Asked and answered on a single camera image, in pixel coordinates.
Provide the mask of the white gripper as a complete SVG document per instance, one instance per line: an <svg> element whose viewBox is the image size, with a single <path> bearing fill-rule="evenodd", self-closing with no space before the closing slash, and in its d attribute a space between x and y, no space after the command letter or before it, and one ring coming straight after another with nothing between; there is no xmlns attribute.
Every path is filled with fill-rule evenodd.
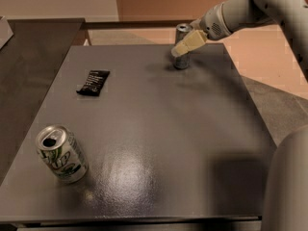
<svg viewBox="0 0 308 231"><path fill-rule="evenodd" d="M183 38L175 39L171 55L178 58L188 54L203 46L207 41L207 37L210 40L220 40L229 37L231 32L224 21L222 9L223 4L220 3L207 11L201 19L192 21L190 25L194 30L188 32Z"/></svg>

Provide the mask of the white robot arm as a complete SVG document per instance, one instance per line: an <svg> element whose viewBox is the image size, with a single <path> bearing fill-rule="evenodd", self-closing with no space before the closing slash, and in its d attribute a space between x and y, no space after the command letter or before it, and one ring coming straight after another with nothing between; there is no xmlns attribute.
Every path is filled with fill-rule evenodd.
<svg viewBox="0 0 308 231"><path fill-rule="evenodd" d="M289 61L271 81L274 87L307 96L307 0L227 0L192 23L192 31L173 47L180 57L245 29L275 24L284 37ZM262 231L308 231L308 127L286 136L275 150L266 186Z"/></svg>

